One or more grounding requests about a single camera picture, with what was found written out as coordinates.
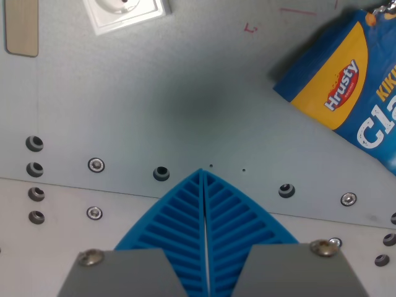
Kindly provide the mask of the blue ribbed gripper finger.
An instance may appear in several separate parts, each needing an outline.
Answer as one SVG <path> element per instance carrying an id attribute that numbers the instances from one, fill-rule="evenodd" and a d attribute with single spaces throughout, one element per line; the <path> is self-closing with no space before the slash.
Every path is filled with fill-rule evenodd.
<path id="1" fill-rule="evenodd" d="M 204 180 L 159 199 L 111 251 L 79 253 L 59 296 L 208 296 Z"/>
<path id="2" fill-rule="evenodd" d="M 211 296 L 367 296 L 335 243 L 301 243 L 234 186 L 203 180 Z"/>

